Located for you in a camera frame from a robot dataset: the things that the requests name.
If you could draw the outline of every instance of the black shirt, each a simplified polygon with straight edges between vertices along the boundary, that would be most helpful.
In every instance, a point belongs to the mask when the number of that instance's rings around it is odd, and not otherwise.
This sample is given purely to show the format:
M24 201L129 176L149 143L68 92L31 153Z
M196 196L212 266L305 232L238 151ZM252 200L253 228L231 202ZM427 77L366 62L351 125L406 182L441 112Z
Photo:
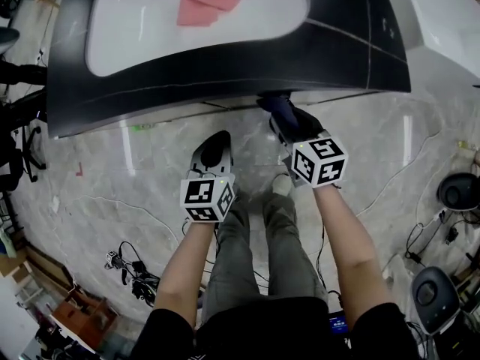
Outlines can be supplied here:
M396 304L361 316L350 340L348 350L332 334L324 301L283 298L218 313L196 335L177 313L154 310L130 359L419 359Z

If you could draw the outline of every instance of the person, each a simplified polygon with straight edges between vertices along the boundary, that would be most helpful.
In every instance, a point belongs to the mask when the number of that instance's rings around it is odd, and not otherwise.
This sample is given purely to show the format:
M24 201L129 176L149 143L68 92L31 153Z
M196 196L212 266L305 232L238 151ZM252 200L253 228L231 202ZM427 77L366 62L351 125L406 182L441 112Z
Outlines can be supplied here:
M338 270L351 349L329 325L328 293L304 252L293 183L279 175L263 202L270 278L261 295L243 196L217 233L219 251L194 332L214 224L192 223L161 278L154 310L130 354L147 359L419 359L380 270L374 243L338 190L313 190Z

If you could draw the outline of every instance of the white wall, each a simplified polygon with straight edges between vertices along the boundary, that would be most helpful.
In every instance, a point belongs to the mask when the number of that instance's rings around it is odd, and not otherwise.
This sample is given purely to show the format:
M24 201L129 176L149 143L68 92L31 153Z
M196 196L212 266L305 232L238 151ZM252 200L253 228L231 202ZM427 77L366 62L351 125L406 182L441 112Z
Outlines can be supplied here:
M26 310L17 306L17 284L11 276L0 277L0 350L7 360L16 360L38 330Z

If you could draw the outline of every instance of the white panel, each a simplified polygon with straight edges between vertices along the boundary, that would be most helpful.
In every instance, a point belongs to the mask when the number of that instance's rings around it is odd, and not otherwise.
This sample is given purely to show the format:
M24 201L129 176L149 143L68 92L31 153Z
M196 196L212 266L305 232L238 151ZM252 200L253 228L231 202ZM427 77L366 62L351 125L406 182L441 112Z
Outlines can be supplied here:
M424 44L480 77L480 4L477 1L392 0L392 4L400 17L399 25L408 50L412 45ZM418 27L421 43L415 42Z
M179 3L96 0L86 55L91 72L107 76L186 50L277 38L297 29L308 12L308 0L241 0L210 27L188 28L176 25Z

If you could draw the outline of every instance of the shoe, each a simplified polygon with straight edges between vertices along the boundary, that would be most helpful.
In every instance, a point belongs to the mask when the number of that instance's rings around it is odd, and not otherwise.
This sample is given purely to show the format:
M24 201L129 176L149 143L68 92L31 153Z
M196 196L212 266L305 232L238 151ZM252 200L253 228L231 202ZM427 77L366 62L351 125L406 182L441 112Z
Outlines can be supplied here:
M292 179L286 173L281 173L271 183L271 189L274 194L288 197L293 189Z

